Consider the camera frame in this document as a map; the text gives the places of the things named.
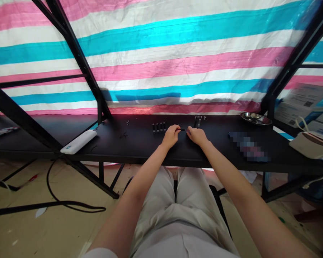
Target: white power bank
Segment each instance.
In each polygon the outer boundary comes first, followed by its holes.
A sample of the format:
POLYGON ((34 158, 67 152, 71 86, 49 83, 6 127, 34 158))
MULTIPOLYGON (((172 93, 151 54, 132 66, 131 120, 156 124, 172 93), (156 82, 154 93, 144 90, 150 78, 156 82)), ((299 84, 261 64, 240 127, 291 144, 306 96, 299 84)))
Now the white power bank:
POLYGON ((96 131, 86 131, 63 147, 60 152, 64 154, 76 154, 82 147, 97 135, 96 131))

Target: phone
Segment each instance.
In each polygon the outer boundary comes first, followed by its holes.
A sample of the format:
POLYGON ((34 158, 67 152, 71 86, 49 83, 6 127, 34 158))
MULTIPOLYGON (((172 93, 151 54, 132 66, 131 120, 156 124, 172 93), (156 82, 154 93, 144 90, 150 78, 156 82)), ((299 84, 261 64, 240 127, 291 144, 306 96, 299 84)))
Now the phone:
POLYGON ((271 158, 253 137, 247 132, 230 132, 230 141, 239 149, 240 153, 249 162, 269 162, 271 158))

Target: pink stripe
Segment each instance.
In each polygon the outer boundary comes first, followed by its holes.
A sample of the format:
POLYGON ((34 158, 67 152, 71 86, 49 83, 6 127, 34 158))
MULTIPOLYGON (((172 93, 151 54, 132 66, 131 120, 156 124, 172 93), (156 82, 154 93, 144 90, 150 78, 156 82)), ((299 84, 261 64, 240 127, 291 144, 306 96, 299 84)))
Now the pink stripe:
POLYGON ((289 83, 286 85, 285 89, 293 89, 297 83, 312 83, 312 82, 323 82, 323 76, 315 75, 294 75, 289 83))
MULTIPOLYGON (((19 74, 19 75, 8 75, 8 76, 0 76, 0 83, 1 82, 11 82, 11 81, 23 81, 23 80, 32 80, 32 79, 40 79, 40 78, 49 78, 49 77, 58 77, 58 76, 67 76, 67 75, 77 75, 81 74, 80 69, 75 70, 65 70, 65 71, 52 71, 52 72, 41 72, 41 73, 26 73, 26 74, 19 74)), ((62 80, 62 81, 52 81, 52 82, 44 82, 44 83, 37 83, 31 84, 30 86, 35 85, 54 85, 54 84, 61 84, 61 83, 71 83, 71 82, 85 82, 85 78, 75 78, 69 80, 62 80)))
POLYGON ((52 23, 32 1, 0 6, 0 30, 26 26, 52 26, 52 23))
MULTIPOLYGON (((247 112, 259 112, 260 103, 254 101, 232 102, 213 102, 213 103, 193 103, 190 105, 156 105, 152 107, 116 107, 110 108, 112 114, 154 114, 154 113, 183 113, 189 114, 206 112, 229 112, 230 110, 239 110, 247 112)), ((83 109, 62 109, 62 110, 36 110, 27 111, 29 115, 81 115, 97 114, 97 108, 83 109)))
MULTIPOLYGON (((64 0, 62 6, 70 21, 81 19, 89 13, 113 11, 148 0, 64 0)), ((0 6, 0 30, 26 26, 52 26, 51 22, 32 2, 14 2, 0 6)))
POLYGON ((89 13, 114 11, 128 5, 148 0, 62 0, 62 6, 70 21, 81 19, 89 13))
POLYGON ((97 81, 122 81, 206 73, 221 69, 283 66, 293 47, 262 48, 211 56, 92 68, 97 81))

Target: forearm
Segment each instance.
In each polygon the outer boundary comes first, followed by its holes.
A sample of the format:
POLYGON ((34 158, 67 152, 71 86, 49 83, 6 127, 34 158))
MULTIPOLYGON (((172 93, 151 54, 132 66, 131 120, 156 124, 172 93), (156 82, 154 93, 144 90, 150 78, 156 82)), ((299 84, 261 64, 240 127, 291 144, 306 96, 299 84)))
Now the forearm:
POLYGON ((237 168, 211 142, 200 146, 227 190, 262 257, 311 257, 237 168))
POLYGON ((135 198, 134 201, 141 202, 141 205, 143 204, 147 192, 150 189, 168 151, 169 149, 167 147, 159 145, 155 152, 134 176, 125 191, 125 195, 122 196, 122 199, 135 198))
POLYGON ((88 251, 104 247, 119 258, 129 256, 130 244, 145 197, 167 152, 168 148, 160 145, 142 165, 88 251))

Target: tiled floor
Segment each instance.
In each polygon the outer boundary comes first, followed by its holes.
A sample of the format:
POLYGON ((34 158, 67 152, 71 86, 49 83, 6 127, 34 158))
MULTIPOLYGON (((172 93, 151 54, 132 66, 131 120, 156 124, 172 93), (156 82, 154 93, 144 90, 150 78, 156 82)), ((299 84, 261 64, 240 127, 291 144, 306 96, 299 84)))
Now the tiled floor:
MULTIPOLYGON (((38 202, 53 201, 46 186, 46 173, 50 161, 38 160, 7 183, 23 187, 18 192, 9 193, 0 188, 0 208, 38 202), (37 178, 28 180, 38 174, 37 178)), ((0 179, 20 167, 19 162, 0 161, 0 179)), ((106 167, 104 181, 108 185, 113 181, 119 166, 106 167)), ((98 169, 89 167, 96 175, 98 169)), ((138 165, 126 165, 116 183, 114 190, 122 194, 129 180, 139 169, 138 165)), ((208 181, 220 185, 215 174, 208 172, 208 181)), ((280 183, 283 176, 271 178, 271 186, 280 183)), ((95 206, 105 206, 102 213, 88 214, 66 207, 51 207, 40 217, 35 218, 36 210, 0 216, 0 258, 5 257, 80 257, 87 250, 101 225, 117 204, 94 184, 85 179, 77 171, 62 162, 56 162, 50 174, 50 184, 55 195, 61 200, 76 200, 95 206)), ((261 176, 254 182, 260 191, 261 176)), ((243 258, 260 257, 256 246, 248 234, 239 214, 226 194, 221 197, 225 214, 229 223, 233 240, 243 258)), ((323 222, 300 225, 293 214, 299 212, 301 198, 296 194, 286 196, 268 204, 271 209, 285 220, 286 226, 313 253, 321 257, 323 252, 323 222)))

